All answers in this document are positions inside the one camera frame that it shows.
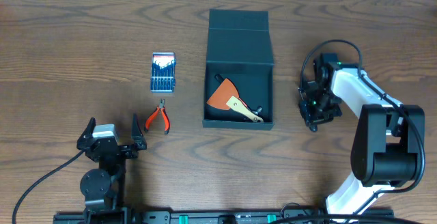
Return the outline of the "orange blade wooden scraper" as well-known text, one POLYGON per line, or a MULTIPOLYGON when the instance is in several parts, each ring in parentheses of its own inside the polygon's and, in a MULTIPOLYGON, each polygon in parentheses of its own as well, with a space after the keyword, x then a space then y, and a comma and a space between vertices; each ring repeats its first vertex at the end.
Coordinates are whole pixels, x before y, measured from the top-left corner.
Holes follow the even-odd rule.
POLYGON ((206 103, 215 109, 235 111, 255 123, 264 122, 264 120, 252 111, 241 99, 236 86, 228 78, 223 80, 206 103))

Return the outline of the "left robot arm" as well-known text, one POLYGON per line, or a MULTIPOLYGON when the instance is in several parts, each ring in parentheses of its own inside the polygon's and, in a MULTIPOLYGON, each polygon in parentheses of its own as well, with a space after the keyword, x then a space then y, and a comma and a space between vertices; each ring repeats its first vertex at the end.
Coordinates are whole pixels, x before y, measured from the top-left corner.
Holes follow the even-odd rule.
POLYGON ((141 214, 124 205, 126 161, 136 159, 147 143, 136 115, 132 118, 132 143, 120 145, 113 124, 97 125, 91 118, 77 140, 76 147, 98 163, 85 173, 80 182, 85 197, 86 223, 141 223, 141 214))

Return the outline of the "black handled claw hammer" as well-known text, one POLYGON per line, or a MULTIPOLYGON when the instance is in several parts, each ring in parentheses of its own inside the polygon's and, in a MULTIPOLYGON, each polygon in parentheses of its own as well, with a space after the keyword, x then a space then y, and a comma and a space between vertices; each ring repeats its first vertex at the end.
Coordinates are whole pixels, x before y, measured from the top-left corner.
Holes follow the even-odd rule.
POLYGON ((250 112, 254 116, 258 116, 262 107, 257 109, 251 109, 239 96, 236 86, 228 79, 223 78, 220 74, 215 76, 215 79, 220 83, 219 87, 214 91, 211 97, 208 99, 207 104, 215 109, 230 110, 243 114, 250 118, 247 113, 250 112), (246 111, 242 112, 242 109, 234 109, 234 106, 241 104, 245 107, 246 111))

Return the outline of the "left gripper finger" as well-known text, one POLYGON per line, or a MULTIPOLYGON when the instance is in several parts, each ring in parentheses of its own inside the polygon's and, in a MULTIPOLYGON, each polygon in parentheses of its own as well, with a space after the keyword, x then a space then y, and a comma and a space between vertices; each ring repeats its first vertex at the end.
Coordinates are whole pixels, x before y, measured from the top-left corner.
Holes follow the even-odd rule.
POLYGON ((134 113, 132 116, 132 129, 131 129, 131 138, 137 145, 143 145, 144 144, 144 136, 141 132, 141 128, 138 123, 137 114, 134 113))
POLYGON ((87 143, 90 139, 93 138, 93 131, 96 127, 96 119, 94 117, 91 117, 88 125, 86 126, 85 130, 83 131, 82 135, 80 136, 80 142, 81 143, 87 143))

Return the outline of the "black yellow screwdriver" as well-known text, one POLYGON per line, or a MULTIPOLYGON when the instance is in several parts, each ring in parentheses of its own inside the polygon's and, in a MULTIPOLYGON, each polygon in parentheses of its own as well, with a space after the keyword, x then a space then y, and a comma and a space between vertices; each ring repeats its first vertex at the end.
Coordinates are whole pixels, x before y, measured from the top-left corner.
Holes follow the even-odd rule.
POLYGON ((309 126, 309 130, 311 132, 317 132, 318 131, 318 126, 315 125, 315 124, 312 124, 312 125, 309 126))

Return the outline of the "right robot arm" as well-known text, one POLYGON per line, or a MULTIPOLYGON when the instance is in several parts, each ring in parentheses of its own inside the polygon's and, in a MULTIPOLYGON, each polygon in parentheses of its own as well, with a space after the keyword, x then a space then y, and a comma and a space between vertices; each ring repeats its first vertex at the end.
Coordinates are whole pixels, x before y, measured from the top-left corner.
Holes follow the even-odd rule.
POLYGON ((300 114, 313 132, 341 116, 344 102, 357 116, 352 171, 325 200, 327 214, 364 213, 383 194, 406 192, 423 177, 425 114, 380 89, 358 64, 334 53, 313 60, 315 78, 301 79, 300 114))

